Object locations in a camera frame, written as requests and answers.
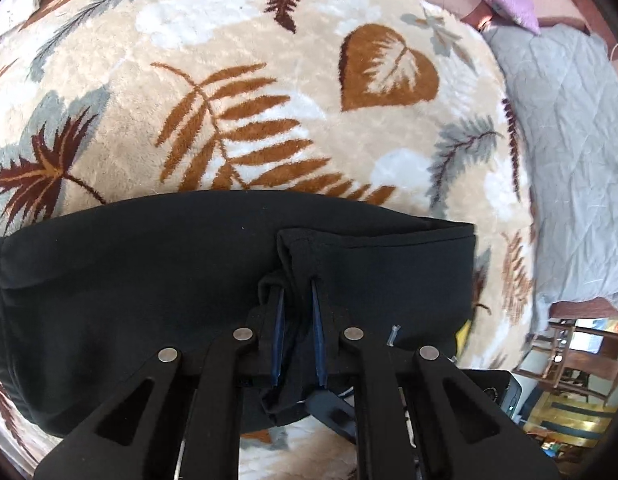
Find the black pants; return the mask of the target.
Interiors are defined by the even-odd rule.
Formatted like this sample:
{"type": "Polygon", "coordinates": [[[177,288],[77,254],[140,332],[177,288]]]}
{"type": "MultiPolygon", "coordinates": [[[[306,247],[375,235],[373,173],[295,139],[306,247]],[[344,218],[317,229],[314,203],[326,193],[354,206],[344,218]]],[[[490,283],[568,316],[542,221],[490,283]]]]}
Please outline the black pants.
{"type": "Polygon", "coordinates": [[[470,318],[472,224],[294,192],[156,195],[0,237],[0,382],[62,437],[159,350],[201,358],[271,309],[282,364],[247,398],[257,431],[303,417],[326,373],[315,324],[451,354],[470,318]]]}

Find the wooden chair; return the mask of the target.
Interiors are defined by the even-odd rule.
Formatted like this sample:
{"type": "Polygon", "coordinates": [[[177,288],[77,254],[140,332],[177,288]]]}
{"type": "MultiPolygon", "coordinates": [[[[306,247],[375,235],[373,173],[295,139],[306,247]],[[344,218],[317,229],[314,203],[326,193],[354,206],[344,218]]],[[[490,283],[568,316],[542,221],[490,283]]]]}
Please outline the wooden chair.
{"type": "Polygon", "coordinates": [[[576,394],[603,405],[618,387],[618,333],[579,326],[574,320],[549,323],[548,335],[533,335],[514,369],[552,393],[576,394]]]}

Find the grey quilted blanket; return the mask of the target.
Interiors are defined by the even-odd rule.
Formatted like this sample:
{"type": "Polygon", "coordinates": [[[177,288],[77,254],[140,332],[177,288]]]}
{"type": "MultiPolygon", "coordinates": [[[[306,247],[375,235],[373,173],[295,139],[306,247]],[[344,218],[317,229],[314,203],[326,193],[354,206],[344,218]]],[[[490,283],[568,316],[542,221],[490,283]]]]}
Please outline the grey quilted blanket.
{"type": "Polygon", "coordinates": [[[506,78],[536,212],[532,329],[557,302],[618,310],[618,76],[596,34],[492,26],[484,38],[506,78]]]}

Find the leaf pattern plush blanket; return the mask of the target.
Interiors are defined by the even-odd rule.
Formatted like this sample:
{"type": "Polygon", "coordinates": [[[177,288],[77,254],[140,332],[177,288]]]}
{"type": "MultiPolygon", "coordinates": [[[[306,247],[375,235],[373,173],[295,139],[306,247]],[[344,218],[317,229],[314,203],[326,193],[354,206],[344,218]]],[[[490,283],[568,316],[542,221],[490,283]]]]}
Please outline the leaf pattern plush blanket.
{"type": "MultiPolygon", "coordinates": [[[[422,0],[52,0],[0,39],[0,237],[210,191],[469,223],[471,315],[453,353],[436,348],[459,370],[513,370],[534,271],[484,189],[510,144],[504,93],[483,36],[422,0]]],[[[0,382],[0,438],[28,478],[67,436],[0,382]]]]}

